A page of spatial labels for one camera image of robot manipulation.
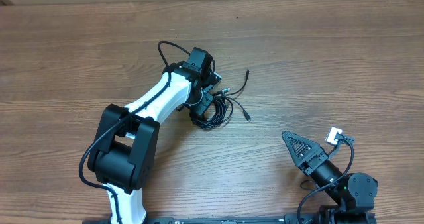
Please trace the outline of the black USB cable thick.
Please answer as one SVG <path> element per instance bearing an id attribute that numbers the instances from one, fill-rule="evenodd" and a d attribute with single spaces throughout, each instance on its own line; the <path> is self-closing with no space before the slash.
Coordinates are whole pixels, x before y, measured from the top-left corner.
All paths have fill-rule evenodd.
<path id="1" fill-rule="evenodd" d="M 192 123 L 201 129 L 211 130 L 227 121 L 233 114 L 233 103 L 225 97 L 228 91 L 230 89 L 226 88 L 214 93 L 211 105 L 214 106 L 215 112 L 210 118 L 207 118 L 205 114 L 203 117 L 192 117 L 189 115 Z"/>

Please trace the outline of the black USB cable thin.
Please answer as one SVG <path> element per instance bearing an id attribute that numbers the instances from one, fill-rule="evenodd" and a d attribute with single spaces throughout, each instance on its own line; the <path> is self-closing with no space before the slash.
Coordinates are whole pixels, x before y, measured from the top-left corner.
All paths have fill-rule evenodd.
<path id="1" fill-rule="evenodd" d="M 235 102 L 240 107 L 242 114 L 244 115 L 244 118 L 248 122 L 251 122 L 251 120 L 252 120 L 251 116 L 249 115 L 248 111 L 243 107 L 241 102 L 238 100 L 238 98 L 244 97 L 244 95 L 245 95 L 245 89 L 246 89 L 246 85 L 248 83 L 249 75 L 250 75 L 250 70 L 247 70 L 246 73 L 245 73 L 245 76 L 244 76 L 244 83 L 243 83 L 242 87 L 237 91 L 226 94 L 225 97 L 229 101 Z"/>

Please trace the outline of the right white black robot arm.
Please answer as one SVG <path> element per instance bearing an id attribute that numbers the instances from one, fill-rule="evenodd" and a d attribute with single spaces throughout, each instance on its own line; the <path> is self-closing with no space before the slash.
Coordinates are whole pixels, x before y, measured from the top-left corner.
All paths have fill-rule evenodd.
<path id="1" fill-rule="evenodd" d="M 331 127 L 325 142 L 333 147 L 327 153 L 324 148 L 305 137 L 284 131 L 282 139 L 297 168 L 315 185 L 299 203 L 295 214 L 284 216 L 289 223 L 318 224 L 376 224 L 376 216 L 370 213 L 374 208 L 374 198 L 378 193 L 378 181 L 368 174 L 351 173 L 354 161 L 354 138 L 343 133 L 342 129 Z M 340 171 L 331 159 L 342 145 L 350 148 L 350 159 L 345 171 Z M 305 202 L 320 192 L 325 192 L 334 205 L 322 205 L 317 213 L 302 213 Z"/>

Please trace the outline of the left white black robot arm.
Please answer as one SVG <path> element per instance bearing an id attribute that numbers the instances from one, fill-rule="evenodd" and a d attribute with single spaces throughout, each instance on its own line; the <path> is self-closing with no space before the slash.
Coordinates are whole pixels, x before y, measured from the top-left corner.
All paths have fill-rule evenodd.
<path id="1" fill-rule="evenodd" d="M 111 215 L 103 223 L 147 223 L 142 187 L 152 171 L 160 125 L 178 107 L 195 109 L 222 77 L 205 50 L 166 64 L 159 82 L 136 101 L 108 105 L 79 163 L 80 180 L 106 190 Z"/>

